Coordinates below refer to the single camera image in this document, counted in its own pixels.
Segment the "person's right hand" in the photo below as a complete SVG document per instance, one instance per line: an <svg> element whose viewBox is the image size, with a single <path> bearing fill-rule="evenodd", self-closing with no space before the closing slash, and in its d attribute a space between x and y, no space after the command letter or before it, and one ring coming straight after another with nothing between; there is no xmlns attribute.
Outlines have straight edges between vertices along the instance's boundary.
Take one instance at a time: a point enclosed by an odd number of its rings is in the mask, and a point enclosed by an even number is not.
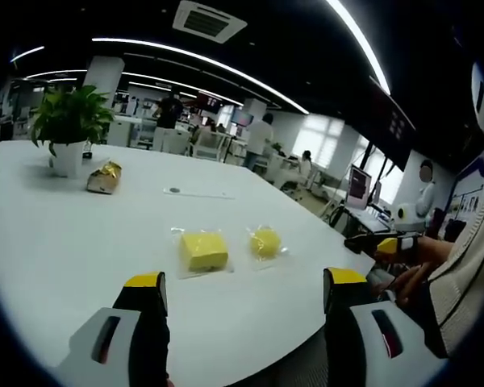
<svg viewBox="0 0 484 387"><path fill-rule="evenodd" d="M450 256L454 243L428 237L418 238L417 255L409 252L385 254L383 259L388 263L411 262L411 267L401 274L393 284L396 303L405 306L412 294L419 290L430 275L445 263Z"/></svg>

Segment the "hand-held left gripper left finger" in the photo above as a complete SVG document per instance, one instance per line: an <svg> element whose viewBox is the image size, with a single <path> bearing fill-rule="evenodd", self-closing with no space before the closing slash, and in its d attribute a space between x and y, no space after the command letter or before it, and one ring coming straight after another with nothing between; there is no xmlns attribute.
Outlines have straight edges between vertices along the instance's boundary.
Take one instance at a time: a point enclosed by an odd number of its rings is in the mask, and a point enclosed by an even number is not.
<svg viewBox="0 0 484 387"><path fill-rule="evenodd" d="M170 333L165 274L129 279L113 306L91 316L69 339L56 367L63 386L166 386Z"/></svg>

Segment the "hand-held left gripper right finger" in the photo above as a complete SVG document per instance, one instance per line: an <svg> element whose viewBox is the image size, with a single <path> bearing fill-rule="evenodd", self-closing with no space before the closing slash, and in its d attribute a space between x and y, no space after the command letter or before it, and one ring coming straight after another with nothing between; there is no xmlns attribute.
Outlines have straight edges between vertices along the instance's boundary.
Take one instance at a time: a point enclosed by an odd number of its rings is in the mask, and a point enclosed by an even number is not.
<svg viewBox="0 0 484 387"><path fill-rule="evenodd" d="M329 386L426 386L447 364L393 302L377 301L352 269L323 271Z"/></svg>

